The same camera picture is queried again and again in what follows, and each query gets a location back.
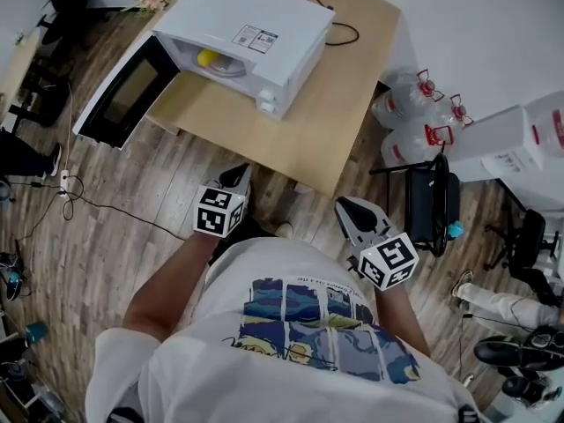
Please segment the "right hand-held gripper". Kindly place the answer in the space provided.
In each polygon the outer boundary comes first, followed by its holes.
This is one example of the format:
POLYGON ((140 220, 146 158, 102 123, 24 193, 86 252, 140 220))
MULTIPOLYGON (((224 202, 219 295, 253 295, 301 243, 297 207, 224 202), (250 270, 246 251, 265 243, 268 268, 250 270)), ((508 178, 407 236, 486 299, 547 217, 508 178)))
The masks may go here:
POLYGON ((348 262, 360 277, 383 292, 412 276, 419 262, 416 249, 380 206, 358 197, 338 197, 334 212, 352 246, 348 262))

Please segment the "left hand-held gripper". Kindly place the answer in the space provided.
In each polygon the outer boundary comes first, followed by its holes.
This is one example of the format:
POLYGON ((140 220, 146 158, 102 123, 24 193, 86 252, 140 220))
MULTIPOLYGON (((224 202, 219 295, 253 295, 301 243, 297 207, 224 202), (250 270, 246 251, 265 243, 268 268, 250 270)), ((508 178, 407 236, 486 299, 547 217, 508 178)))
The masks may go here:
POLYGON ((250 195, 249 163, 221 172, 198 187, 193 230, 225 239, 242 221, 250 195))

